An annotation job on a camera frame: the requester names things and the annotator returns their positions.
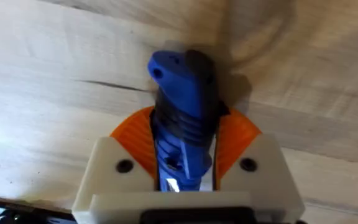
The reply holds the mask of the right gripper white and orange left finger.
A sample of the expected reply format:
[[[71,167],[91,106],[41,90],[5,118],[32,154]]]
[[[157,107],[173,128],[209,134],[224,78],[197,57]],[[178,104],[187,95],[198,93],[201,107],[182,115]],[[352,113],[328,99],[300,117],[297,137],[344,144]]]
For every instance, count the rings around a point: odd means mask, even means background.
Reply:
[[[71,208],[77,223],[138,223],[155,194],[157,165],[151,106],[99,138]]]

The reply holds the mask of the right gripper white and orange right finger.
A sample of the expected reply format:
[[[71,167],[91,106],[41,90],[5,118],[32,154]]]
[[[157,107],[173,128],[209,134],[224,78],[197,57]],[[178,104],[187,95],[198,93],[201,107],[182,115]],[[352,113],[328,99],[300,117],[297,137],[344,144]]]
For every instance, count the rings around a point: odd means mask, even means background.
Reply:
[[[305,211],[278,141],[235,109],[219,122],[214,188],[243,197],[261,223],[296,223]]]

